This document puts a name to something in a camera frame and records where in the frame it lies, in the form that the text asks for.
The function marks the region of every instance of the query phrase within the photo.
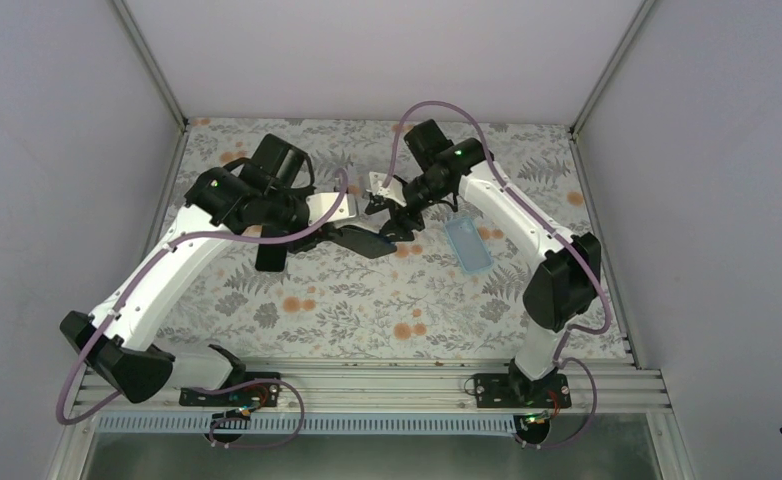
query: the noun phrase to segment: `orange flower print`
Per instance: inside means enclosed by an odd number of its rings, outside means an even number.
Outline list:
[[[282,310],[288,313],[294,313],[300,311],[300,299],[297,297],[287,297],[282,302]]]
[[[575,207],[579,207],[585,202],[585,199],[582,198],[582,194],[579,192],[569,192],[568,193],[568,203]]]
[[[408,340],[412,337],[412,327],[408,323],[398,323],[394,325],[394,338],[397,340]]]

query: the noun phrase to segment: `white wall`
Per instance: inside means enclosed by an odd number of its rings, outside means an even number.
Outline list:
[[[42,478],[67,311],[142,252],[177,128],[104,0],[0,0],[0,478]]]
[[[782,2],[662,0],[581,140],[699,477],[782,479]]]
[[[189,116],[570,124],[641,0],[127,2]]]

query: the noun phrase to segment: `metal plate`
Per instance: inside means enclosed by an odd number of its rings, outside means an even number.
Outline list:
[[[554,408],[553,399],[546,392],[531,403],[523,403],[509,387],[509,375],[505,373],[478,373],[474,375],[473,392],[476,393],[477,408]],[[571,393],[568,388],[568,377],[557,374],[554,377],[553,393],[559,401],[559,408],[571,407]]]
[[[276,372],[246,372],[243,382],[250,380],[275,378],[281,379],[282,376]],[[272,383],[262,384],[267,388],[268,395],[263,407],[275,407],[279,399],[279,386],[276,385],[276,391],[271,392]],[[241,407],[252,402],[253,397],[258,397],[258,390],[250,387],[248,390],[239,390],[223,395],[206,395],[194,390],[183,388],[179,394],[179,405],[183,407]]]

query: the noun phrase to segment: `metal extrusion bar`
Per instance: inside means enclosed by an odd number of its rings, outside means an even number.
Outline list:
[[[167,215],[167,209],[170,207],[170,197],[173,195],[173,187],[176,185],[176,177],[179,175],[179,166],[182,164],[182,158],[185,156],[185,147],[188,145],[188,131],[181,132],[176,141],[176,148],[173,152],[173,158],[170,160],[170,166],[167,168],[167,177],[161,186],[161,194],[158,197],[155,216],[147,233],[147,241],[144,244],[144,250],[140,258],[143,260],[147,253],[155,247],[155,243],[161,237],[161,226]]]
[[[254,371],[275,371],[296,387],[311,413],[455,413],[485,414],[534,413],[527,409],[478,410],[473,396],[465,393],[464,382],[475,373],[504,373],[502,363],[477,361],[465,366],[401,365],[394,360],[379,366],[377,361],[337,365],[320,360],[268,361],[248,364]],[[590,361],[598,387],[600,413],[667,413],[670,401],[659,371],[636,370],[628,363]],[[564,414],[582,414],[590,409],[591,385],[579,368],[563,370],[571,387],[573,407]],[[111,387],[99,376],[85,376],[76,397],[76,409],[85,409],[105,398]],[[106,411],[218,412],[222,408],[180,407],[179,390],[159,392],[146,402],[131,404],[118,399]],[[298,412],[293,395],[283,389],[277,413]]]
[[[615,312],[615,318],[618,321],[618,326],[621,328],[621,333],[629,335],[633,333],[633,340],[635,338],[641,338],[634,326],[630,325],[627,314],[624,311],[624,301],[621,297],[621,289],[618,288],[618,279],[615,275],[615,269],[612,266],[612,258],[609,255],[609,250],[606,248],[606,234],[603,231],[603,227],[600,225],[599,216],[597,215],[597,207],[594,204],[594,196],[591,194],[591,186],[588,183],[588,175],[583,164],[582,155],[579,151],[579,145],[573,139],[570,141],[571,155],[574,158],[574,166],[577,171],[577,178],[579,178],[579,185],[582,189],[582,195],[585,197],[585,206],[588,210],[588,218],[591,222],[591,230],[597,235],[600,240],[600,244],[603,246],[603,272],[606,275],[606,282],[609,286],[609,300],[612,302],[612,308]],[[624,339],[624,348],[627,353],[631,354],[635,360],[636,367],[641,368],[641,346],[636,348],[636,342],[627,342],[627,338]]]
[[[600,74],[600,78],[597,79],[597,83],[594,84],[594,88],[585,100],[582,108],[577,115],[576,120],[571,125],[571,130],[574,134],[579,134],[582,127],[585,126],[585,122],[588,121],[588,117],[591,115],[591,111],[594,110],[594,106],[597,104],[597,100],[600,99],[600,95],[606,89],[609,84],[612,75],[618,69],[630,46],[632,46],[638,32],[641,30],[641,26],[644,25],[645,20],[653,9],[653,5],[656,4],[656,0],[644,0],[635,12],[632,21],[627,27],[627,31],[624,32],[624,36],[621,37],[620,43],[618,43],[615,52],[609,58],[609,62],[606,64],[606,68],[603,69],[603,73]]]
[[[185,115],[179,107],[179,102],[176,101],[176,96],[173,95],[173,91],[170,90],[170,85],[167,83],[164,73],[162,73],[149,46],[147,46],[144,35],[135,22],[135,18],[132,16],[132,11],[129,9],[129,6],[126,5],[125,0],[111,0],[110,4],[114,6],[114,10],[117,13],[120,22],[123,24],[124,30],[126,30],[129,39],[138,51],[141,61],[144,63],[147,72],[150,74],[150,78],[152,78],[155,87],[161,94],[162,100],[164,100],[165,105],[168,110],[170,110],[173,119],[176,121],[179,128],[184,128]]]
[[[82,477],[98,423],[98,418],[92,417],[77,425],[64,428],[61,444],[50,464],[47,478],[78,480]]]
[[[647,426],[663,480],[694,480],[673,413],[648,413]]]

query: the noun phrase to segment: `floral tablecloth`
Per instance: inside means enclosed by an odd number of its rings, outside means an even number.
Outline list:
[[[454,141],[475,135],[463,123],[441,127]],[[370,171],[386,171],[394,128],[395,122],[385,121],[194,119],[165,226],[201,172],[252,155],[266,133],[312,156],[320,191],[331,191],[335,169],[346,168],[350,192],[364,207],[366,178]],[[483,128],[496,160],[533,201],[577,233],[590,229],[564,127]],[[401,142],[397,173],[410,179],[420,172],[404,147]],[[471,217],[478,227],[494,258],[489,270],[463,273],[443,229],[456,216]],[[377,215],[369,221],[381,225],[386,219]],[[470,204],[462,202],[456,214],[436,206],[425,219],[427,228],[414,242],[377,260],[322,244],[289,255],[285,272],[259,273],[253,268],[256,247],[227,247],[170,312],[158,341],[216,341],[253,357],[511,358],[530,321],[520,300],[531,276],[524,258]],[[257,233],[254,228],[245,234]],[[579,321],[602,323],[599,300]],[[574,334],[566,354],[626,356],[617,323],[603,336]]]

